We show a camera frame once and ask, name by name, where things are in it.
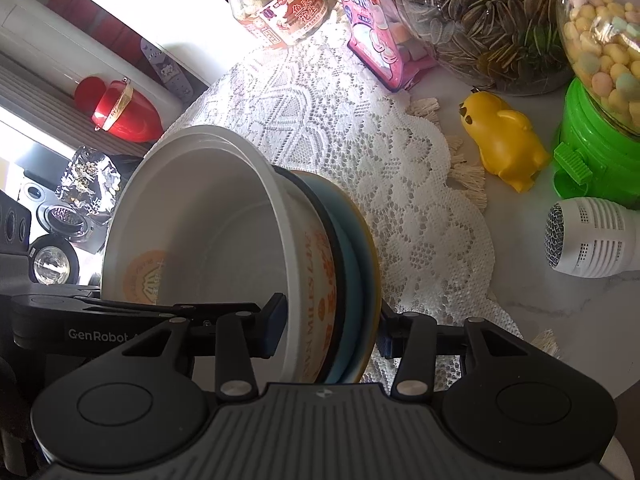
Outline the blue enamel bowl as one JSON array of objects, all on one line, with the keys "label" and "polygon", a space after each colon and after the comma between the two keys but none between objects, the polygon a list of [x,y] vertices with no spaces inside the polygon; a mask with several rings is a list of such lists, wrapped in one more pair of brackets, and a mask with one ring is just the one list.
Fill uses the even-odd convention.
[{"label": "blue enamel bowl", "polygon": [[335,222],[333,214],[329,213],[316,193],[300,177],[293,174],[293,171],[281,167],[276,167],[274,170],[286,182],[294,185],[297,191],[304,194],[326,230],[334,269],[337,272],[337,315],[328,353],[314,381],[317,384],[341,384],[341,382],[329,382],[329,379],[340,378],[354,351],[356,330],[361,316],[362,290],[359,266],[352,244],[345,232]]}]

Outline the large white plastic bowl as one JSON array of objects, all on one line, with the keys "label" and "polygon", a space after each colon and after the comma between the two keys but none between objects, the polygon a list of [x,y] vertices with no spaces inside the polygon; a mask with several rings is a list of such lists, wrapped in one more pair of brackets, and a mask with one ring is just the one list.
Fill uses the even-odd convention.
[{"label": "large white plastic bowl", "polygon": [[106,301],[264,306],[288,303],[266,382],[314,382],[337,326],[338,271],[321,214],[294,178],[217,126],[160,140],[116,205],[104,249]]}]

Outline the silver foil bag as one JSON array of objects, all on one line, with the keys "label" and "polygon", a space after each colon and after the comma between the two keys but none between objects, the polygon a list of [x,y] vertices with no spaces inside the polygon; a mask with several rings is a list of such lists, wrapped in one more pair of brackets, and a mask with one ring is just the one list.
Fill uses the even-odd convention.
[{"label": "silver foil bag", "polygon": [[56,196],[85,214],[111,214],[121,183],[122,176],[107,154],[81,146],[63,171]]}]

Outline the small white fan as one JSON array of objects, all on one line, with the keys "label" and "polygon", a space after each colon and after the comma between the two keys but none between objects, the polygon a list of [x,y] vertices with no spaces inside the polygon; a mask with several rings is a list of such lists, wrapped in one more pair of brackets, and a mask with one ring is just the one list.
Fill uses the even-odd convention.
[{"label": "small white fan", "polygon": [[639,213],[594,197],[560,200],[548,211],[544,249],[551,269],[608,278],[640,268]]}]

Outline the yellow duck toy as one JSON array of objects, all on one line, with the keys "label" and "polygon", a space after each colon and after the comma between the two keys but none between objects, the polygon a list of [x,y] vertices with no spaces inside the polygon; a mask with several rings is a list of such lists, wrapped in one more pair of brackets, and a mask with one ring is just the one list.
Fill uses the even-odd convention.
[{"label": "yellow duck toy", "polygon": [[518,193],[529,191],[551,159],[529,118],[488,91],[472,92],[458,112],[485,170]]}]

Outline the red vase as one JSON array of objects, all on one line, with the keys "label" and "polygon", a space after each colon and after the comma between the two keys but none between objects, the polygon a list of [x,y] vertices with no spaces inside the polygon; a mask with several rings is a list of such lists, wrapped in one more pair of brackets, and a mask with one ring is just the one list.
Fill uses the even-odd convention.
[{"label": "red vase", "polygon": [[74,102],[97,129],[132,143],[157,141],[164,129],[154,105],[128,80],[106,84],[96,76],[83,79]]}]

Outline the white lace tablecloth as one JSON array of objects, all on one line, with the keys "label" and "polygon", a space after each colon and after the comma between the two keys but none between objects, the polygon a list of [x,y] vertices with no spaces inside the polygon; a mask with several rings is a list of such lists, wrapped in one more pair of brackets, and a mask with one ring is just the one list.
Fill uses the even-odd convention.
[{"label": "white lace tablecloth", "polygon": [[342,12],[285,51],[243,58],[175,122],[227,128],[288,170],[318,174],[359,208],[378,251],[382,295],[445,325],[516,324],[491,297],[495,252],[471,191],[449,183],[461,159],[431,113],[410,114],[349,50]]}]

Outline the green candy dispenser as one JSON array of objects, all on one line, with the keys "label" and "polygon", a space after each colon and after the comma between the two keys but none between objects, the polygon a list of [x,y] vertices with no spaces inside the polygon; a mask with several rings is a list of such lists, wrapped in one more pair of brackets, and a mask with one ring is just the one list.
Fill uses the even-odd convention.
[{"label": "green candy dispenser", "polygon": [[639,0],[556,0],[575,77],[554,139],[553,186],[639,206]]}]

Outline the pink marshmallow bag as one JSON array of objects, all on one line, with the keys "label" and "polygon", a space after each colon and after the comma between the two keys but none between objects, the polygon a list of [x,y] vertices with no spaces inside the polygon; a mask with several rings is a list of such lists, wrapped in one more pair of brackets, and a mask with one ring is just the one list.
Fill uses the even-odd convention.
[{"label": "pink marshmallow bag", "polygon": [[348,47],[391,92],[409,89],[436,65],[401,21],[393,0],[341,0],[349,21]]}]

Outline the sunflower seed jar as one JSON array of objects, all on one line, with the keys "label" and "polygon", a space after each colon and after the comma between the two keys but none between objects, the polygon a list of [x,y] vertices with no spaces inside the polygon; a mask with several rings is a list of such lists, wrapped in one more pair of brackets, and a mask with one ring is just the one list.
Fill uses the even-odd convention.
[{"label": "sunflower seed jar", "polygon": [[556,0],[393,0],[436,62],[480,90],[538,96],[572,76]]}]

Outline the small peanut jar red label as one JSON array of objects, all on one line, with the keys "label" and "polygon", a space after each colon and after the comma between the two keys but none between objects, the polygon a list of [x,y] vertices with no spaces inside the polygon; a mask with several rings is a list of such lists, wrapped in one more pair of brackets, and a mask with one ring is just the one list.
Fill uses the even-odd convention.
[{"label": "small peanut jar red label", "polygon": [[286,49],[329,16],[326,0],[227,0],[234,18],[265,49]]}]

